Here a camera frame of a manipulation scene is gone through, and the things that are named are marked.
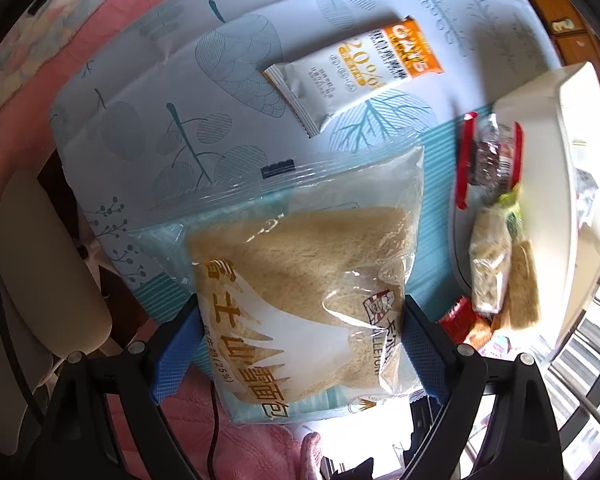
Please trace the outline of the green label rice crisp bar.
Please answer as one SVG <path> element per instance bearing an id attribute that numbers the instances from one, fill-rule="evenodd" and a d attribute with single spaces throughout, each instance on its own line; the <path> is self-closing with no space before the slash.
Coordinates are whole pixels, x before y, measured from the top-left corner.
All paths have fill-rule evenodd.
<path id="1" fill-rule="evenodd" d="M 524 229 L 519 203 L 520 191 L 521 185 L 517 183 L 508 193 L 498 198 L 498 206 L 506 213 L 512 252 L 504 304 L 493 320 L 494 330 L 526 330 L 538 324 L 541 318 L 534 251 Z"/>

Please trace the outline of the red dried plum packet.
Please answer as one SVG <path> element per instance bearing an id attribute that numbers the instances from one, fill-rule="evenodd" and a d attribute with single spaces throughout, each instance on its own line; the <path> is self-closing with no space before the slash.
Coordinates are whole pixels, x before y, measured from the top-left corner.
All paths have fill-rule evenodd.
<path id="1" fill-rule="evenodd" d="M 495 113 L 467 113 L 457 156 L 454 203 L 458 210 L 492 204 L 521 179 L 524 130 L 498 121 Z"/>

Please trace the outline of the orange white oats bar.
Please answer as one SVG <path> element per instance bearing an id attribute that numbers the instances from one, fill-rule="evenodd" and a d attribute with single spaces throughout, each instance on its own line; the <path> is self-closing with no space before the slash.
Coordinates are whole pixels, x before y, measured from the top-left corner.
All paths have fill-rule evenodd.
<path id="1" fill-rule="evenodd" d="M 443 72 L 419 24 L 408 16 L 298 60 L 273 64 L 263 76 L 314 138 L 333 119 L 403 81 Z"/>

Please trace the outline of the white plastic storage bin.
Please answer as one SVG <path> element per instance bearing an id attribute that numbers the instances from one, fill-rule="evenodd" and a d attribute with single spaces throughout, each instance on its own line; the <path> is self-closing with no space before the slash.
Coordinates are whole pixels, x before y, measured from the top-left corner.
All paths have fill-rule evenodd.
<path id="1" fill-rule="evenodd" d="M 600 82 L 590 62 L 536 77 L 497 100 L 502 131 L 520 130 L 519 194 L 534 250 L 540 322 L 557 347 L 600 276 Z"/>

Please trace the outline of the Calleton bread package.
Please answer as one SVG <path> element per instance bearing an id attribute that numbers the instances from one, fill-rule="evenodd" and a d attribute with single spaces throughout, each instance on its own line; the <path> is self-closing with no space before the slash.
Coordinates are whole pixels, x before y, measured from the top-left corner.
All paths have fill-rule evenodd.
<path id="1" fill-rule="evenodd" d="M 131 235 L 197 301 L 238 424 L 298 422 L 403 396 L 405 286 L 424 194 L 418 142 L 186 193 Z"/>

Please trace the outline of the red orange cracker packet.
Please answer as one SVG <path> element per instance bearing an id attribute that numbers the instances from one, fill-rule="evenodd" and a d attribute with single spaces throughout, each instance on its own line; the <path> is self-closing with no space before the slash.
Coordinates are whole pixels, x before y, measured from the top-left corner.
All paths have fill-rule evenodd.
<path id="1" fill-rule="evenodd" d="M 437 322 L 453 344 L 468 344 L 479 353 L 493 337 L 491 323 L 474 310 L 469 298 L 463 296 Z"/>

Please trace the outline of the clear rice cake bag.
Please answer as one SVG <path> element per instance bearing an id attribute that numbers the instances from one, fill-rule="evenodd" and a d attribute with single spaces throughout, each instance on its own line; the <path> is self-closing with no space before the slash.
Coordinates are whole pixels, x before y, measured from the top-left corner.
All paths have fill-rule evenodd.
<path id="1" fill-rule="evenodd" d="M 507 229 L 507 210 L 501 204 L 483 207 L 476 215 L 469 244 L 471 301 L 481 315 L 502 310 L 512 237 Z"/>

